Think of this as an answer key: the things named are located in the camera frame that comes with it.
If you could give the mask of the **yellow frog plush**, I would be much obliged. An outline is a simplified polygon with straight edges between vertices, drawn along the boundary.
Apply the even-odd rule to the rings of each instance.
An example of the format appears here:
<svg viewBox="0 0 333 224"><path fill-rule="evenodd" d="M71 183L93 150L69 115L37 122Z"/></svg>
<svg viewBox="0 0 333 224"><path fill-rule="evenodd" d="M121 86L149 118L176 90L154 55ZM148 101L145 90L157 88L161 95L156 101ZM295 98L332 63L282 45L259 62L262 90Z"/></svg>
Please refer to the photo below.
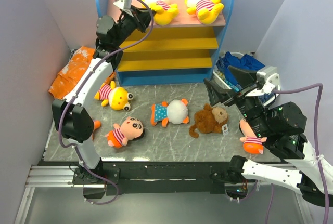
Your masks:
<svg viewBox="0 0 333 224"><path fill-rule="evenodd" d="M209 25L216 21L224 8L221 0L184 0L189 15L196 15L198 21Z"/></svg>
<svg viewBox="0 0 333 224"><path fill-rule="evenodd" d="M102 83L94 99L101 101L103 107L109 106L114 110L129 111L133 97L132 93L121 86L116 86L115 81L111 81L109 84Z"/></svg>
<svg viewBox="0 0 333 224"><path fill-rule="evenodd" d="M165 26L172 22L179 14L177 4L170 4L169 0L142 0L155 12L154 21L157 25Z"/></svg>

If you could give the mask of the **yellow frog plush front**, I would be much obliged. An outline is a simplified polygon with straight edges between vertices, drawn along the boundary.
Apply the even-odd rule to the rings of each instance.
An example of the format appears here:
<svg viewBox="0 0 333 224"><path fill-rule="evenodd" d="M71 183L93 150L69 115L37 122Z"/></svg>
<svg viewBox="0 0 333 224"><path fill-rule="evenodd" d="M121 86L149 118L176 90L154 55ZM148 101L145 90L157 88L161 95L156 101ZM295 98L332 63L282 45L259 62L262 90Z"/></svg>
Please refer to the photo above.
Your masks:
<svg viewBox="0 0 333 224"><path fill-rule="evenodd" d="M209 25L216 21L224 8L221 0L184 0L189 15L196 15L198 21Z"/></svg>

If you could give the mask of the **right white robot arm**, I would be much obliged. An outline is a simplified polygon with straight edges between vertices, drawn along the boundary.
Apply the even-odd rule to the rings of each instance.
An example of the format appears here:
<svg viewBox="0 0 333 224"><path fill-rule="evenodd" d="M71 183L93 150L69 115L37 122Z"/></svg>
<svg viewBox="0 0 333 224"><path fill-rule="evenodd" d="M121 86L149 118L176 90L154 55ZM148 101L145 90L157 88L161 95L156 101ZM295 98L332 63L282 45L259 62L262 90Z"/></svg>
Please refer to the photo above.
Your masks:
<svg viewBox="0 0 333 224"><path fill-rule="evenodd" d="M216 180L236 184L244 180L260 180L285 187L307 202L332 206L332 165L319 155L318 145L312 145L304 135L307 118L294 102L269 108L260 96L282 94L278 90L280 76L276 67L266 66L258 71L228 67L242 90L224 89L214 81L204 80L210 105L236 105L254 135L265 138L264 146L295 169L281 169L234 155Z"/></svg>

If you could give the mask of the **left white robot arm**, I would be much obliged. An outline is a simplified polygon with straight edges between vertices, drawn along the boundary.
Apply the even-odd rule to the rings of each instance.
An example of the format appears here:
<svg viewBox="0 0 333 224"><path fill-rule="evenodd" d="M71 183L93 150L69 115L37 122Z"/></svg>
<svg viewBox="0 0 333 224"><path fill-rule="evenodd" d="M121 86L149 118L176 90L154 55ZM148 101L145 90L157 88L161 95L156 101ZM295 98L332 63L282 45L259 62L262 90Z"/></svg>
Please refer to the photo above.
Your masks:
<svg viewBox="0 0 333 224"><path fill-rule="evenodd" d="M91 183L103 179L103 163L92 141L94 122L86 110L100 85L118 67L124 50L122 43L136 30L149 35L155 12L149 7L131 6L122 10L118 20L109 15L96 22L96 49L88 69L77 85L62 100L52 103L59 143L64 148L73 147L79 165Z"/></svg>

